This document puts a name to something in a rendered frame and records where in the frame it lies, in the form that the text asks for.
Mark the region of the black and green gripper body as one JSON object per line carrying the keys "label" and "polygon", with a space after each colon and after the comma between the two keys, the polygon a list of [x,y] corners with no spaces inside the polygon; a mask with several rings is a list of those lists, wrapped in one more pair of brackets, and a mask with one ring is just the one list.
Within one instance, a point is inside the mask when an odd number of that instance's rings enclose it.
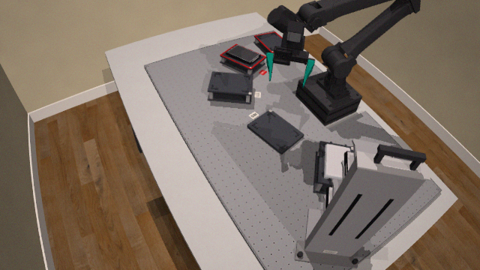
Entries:
{"label": "black and green gripper body", "polygon": [[[286,54],[284,54],[286,53]],[[274,47],[274,63],[280,65],[290,66],[290,62],[298,62],[304,65],[307,64],[308,59],[315,61],[314,58],[308,58],[309,52],[298,49],[290,49],[281,46]]]}

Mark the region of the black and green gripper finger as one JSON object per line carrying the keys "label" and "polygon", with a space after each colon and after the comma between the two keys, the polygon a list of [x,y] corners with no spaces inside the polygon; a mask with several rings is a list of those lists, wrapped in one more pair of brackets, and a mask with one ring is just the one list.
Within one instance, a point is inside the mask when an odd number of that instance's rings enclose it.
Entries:
{"label": "black and green gripper finger", "polygon": [[304,80],[303,80],[304,82],[303,82],[302,88],[304,88],[306,79],[307,79],[307,77],[309,77],[309,75],[311,74],[311,72],[313,70],[314,63],[315,63],[315,61],[308,59],[306,71],[304,73]]}
{"label": "black and green gripper finger", "polygon": [[269,82],[271,82],[271,78],[272,78],[273,58],[274,58],[274,53],[270,53],[270,52],[266,53],[266,64],[269,72]]}

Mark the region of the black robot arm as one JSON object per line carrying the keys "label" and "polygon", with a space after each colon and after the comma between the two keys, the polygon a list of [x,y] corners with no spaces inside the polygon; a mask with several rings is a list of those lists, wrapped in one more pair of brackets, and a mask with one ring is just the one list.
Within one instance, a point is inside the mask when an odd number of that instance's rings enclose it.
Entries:
{"label": "black robot arm", "polygon": [[[338,17],[388,1],[391,0],[311,1],[303,4],[296,14],[280,5],[269,13],[267,22],[283,33],[281,47],[304,51],[305,28],[312,33]],[[421,0],[395,0],[349,40],[326,47],[321,58],[322,65],[328,67],[328,75],[318,78],[316,83],[336,101],[349,96],[346,77],[357,64],[359,54],[405,16],[418,13],[420,4]]]}

